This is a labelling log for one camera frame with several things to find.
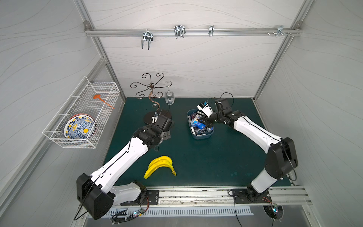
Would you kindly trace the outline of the light blue tissue pack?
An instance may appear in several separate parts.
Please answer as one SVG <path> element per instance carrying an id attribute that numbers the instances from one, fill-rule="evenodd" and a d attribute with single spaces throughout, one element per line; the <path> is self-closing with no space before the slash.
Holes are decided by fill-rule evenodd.
<path id="1" fill-rule="evenodd" d="M 200 123 L 198 119 L 193 119 L 191 121 L 191 127 L 197 127 L 199 128 L 200 130 L 203 130 L 206 128 L 205 124 L 203 123 Z"/>

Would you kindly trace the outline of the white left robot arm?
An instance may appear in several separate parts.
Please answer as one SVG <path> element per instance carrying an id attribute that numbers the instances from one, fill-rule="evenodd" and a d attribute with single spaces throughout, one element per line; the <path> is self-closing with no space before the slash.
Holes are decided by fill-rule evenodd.
<path id="1" fill-rule="evenodd" d="M 115 183 L 141 156 L 159 148 L 173 124 L 170 118 L 159 115 L 155 123 L 137 129 L 125 147 L 106 164 L 90 175 L 83 173 L 77 178 L 77 200 L 94 220 L 106 215 L 112 206 L 145 201 L 147 189 L 142 183 L 121 186 Z"/>

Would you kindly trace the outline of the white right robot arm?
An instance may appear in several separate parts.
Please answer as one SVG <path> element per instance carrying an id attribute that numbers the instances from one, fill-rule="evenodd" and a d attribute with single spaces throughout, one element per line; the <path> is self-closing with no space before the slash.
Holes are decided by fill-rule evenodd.
<path id="1" fill-rule="evenodd" d="M 294 141 L 288 137 L 281 138 L 259 125 L 240 111 L 213 112 L 204 110 L 201 121 L 211 126 L 214 123 L 228 125 L 255 142 L 265 153 L 266 160 L 263 170 L 247 186 L 247 197 L 256 200 L 274 183 L 298 167 Z"/>

